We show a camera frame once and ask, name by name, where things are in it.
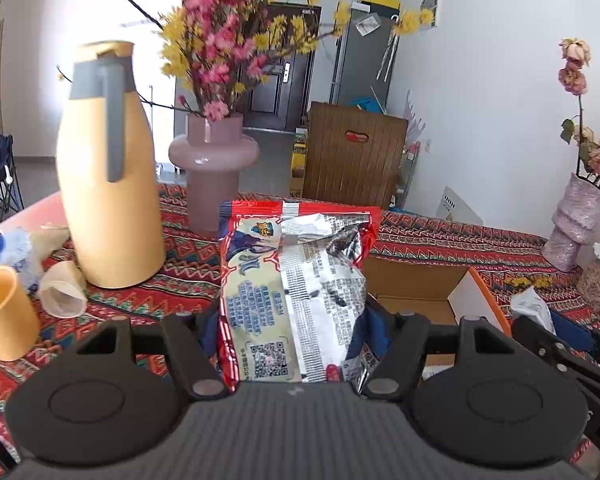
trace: pink vase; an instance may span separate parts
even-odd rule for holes
[[[569,272],[580,248],[591,242],[599,218],[600,190],[571,173],[552,218],[555,228],[542,248],[542,256],[556,269]]]
[[[189,228],[216,237],[220,204],[238,197],[240,170],[260,155],[258,143],[242,134],[242,115],[210,122],[190,114],[187,135],[173,139],[169,159],[187,171]]]

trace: qr code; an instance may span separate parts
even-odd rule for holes
[[[282,341],[251,345],[256,379],[280,377],[289,374],[286,364],[285,345]]]

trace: tablecloth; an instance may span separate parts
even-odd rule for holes
[[[256,194],[244,198],[270,199]],[[150,324],[173,312],[198,312],[218,294],[218,248],[214,241],[187,229],[186,188],[160,185],[160,209],[167,258],[155,276],[122,290],[89,285],[87,311],[75,319],[53,318],[34,300],[42,326],[41,342],[16,362],[0,362],[0,439],[13,453],[2,416],[5,403],[19,384],[64,348],[113,316],[124,314],[133,324]],[[600,314],[594,313],[575,290],[581,270],[564,273],[552,267],[541,254],[544,242],[535,235],[385,212],[372,253],[416,264],[474,266],[507,316],[510,297],[519,290],[506,283],[509,278],[525,276],[534,282],[548,277],[549,285],[539,288],[538,293],[551,308],[580,324],[600,326]],[[69,259],[75,259],[71,241],[43,267]],[[161,356],[143,358],[138,364],[158,374],[166,371]]]

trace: red snack bag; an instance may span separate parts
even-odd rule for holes
[[[342,373],[362,313],[362,261],[381,210],[319,202],[221,207],[219,359],[238,380],[325,381]]]

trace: gray ribbed surface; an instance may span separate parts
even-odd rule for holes
[[[225,400],[192,405],[160,446],[131,462],[55,470],[25,460],[9,480],[582,480],[559,463],[485,470],[442,455],[390,404],[348,384],[243,383]]]

